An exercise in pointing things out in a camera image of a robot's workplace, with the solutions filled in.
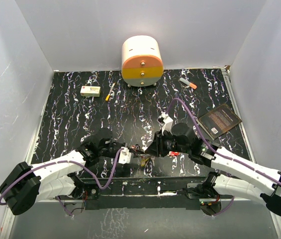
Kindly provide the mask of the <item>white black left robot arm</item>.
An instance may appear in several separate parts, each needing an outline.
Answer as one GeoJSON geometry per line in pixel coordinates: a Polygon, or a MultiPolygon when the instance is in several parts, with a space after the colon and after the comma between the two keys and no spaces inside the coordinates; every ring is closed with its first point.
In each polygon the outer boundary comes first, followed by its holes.
{"type": "Polygon", "coordinates": [[[85,187],[78,177],[78,172],[82,170],[92,176],[100,189],[105,189],[112,181],[117,164],[130,162],[132,156],[125,143],[112,140],[111,130],[101,128],[61,157],[39,164],[17,164],[0,186],[0,205],[7,205],[17,216],[42,200],[60,196],[77,199],[83,195],[85,187]],[[114,159],[110,176],[104,185],[89,169],[98,163],[100,157],[114,159]]]}

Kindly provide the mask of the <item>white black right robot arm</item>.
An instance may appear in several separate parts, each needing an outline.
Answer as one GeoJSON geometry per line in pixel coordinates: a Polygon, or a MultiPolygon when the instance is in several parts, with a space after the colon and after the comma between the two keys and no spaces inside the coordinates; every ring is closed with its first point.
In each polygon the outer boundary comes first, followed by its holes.
{"type": "Polygon", "coordinates": [[[171,151],[185,153],[195,163],[219,171],[211,172],[204,181],[206,196],[213,198],[218,194],[249,199],[281,217],[281,170],[263,167],[219,144],[198,138],[185,123],[174,125],[170,131],[155,132],[145,153],[164,157],[171,151]]]}

